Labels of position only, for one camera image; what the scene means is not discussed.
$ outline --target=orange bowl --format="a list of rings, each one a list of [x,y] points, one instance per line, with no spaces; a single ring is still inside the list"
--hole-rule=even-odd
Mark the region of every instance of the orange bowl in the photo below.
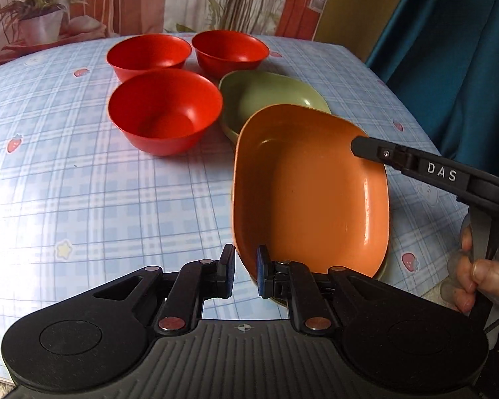
[[[221,79],[235,70],[257,69],[270,49],[249,34],[230,30],[210,30],[192,39],[200,68],[209,76]]]
[[[107,62],[124,82],[151,70],[181,69],[191,53],[192,46],[179,37],[143,34],[113,46],[107,53]]]
[[[256,278],[258,245],[312,272],[335,265],[373,277],[389,241],[384,166],[355,157],[354,124],[299,105],[272,105],[243,126],[235,154],[233,237]]]
[[[121,84],[109,100],[109,118],[132,145],[156,156],[192,147],[222,110],[222,95],[204,77],[163,69]]]

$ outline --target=ribbed gray surface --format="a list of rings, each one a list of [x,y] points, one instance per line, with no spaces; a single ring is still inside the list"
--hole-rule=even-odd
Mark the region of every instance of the ribbed gray surface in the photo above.
[[[239,326],[247,324],[246,330]],[[210,321],[158,340],[142,364],[112,385],[56,395],[19,387],[7,399],[408,399],[363,381],[324,338],[288,320]],[[477,399],[466,390],[422,399]]]

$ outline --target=metal pin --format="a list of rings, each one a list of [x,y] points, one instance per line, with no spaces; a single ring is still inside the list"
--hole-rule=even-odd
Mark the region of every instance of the metal pin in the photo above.
[[[311,330],[326,330],[331,327],[331,321],[324,317],[312,317],[305,321],[305,325]]]
[[[173,330],[180,330],[185,326],[185,321],[178,317],[166,317],[159,320],[159,328],[172,332]]]

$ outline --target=beige rug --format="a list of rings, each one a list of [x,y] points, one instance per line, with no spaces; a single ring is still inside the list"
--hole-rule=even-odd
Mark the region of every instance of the beige rug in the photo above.
[[[447,303],[445,303],[442,300],[442,298],[440,298],[440,285],[435,286],[433,289],[431,289],[426,294],[424,294],[424,298],[426,298],[427,300],[430,300],[432,302],[447,306]],[[0,382],[0,399],[3,398],[12,389],[13,389],[12,386]]]

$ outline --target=human hand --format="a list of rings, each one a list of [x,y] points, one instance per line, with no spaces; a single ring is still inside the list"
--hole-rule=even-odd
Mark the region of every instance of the human hand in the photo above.
[[[463,229],[460,243],[462,250],[449,261],[451,280],[444,282],[440,292],[444,300],[467,313],[475,304],[476,290],[499,297],[499,262],[477,260],[471,263],[468,254],[473,241],[469,226]]]

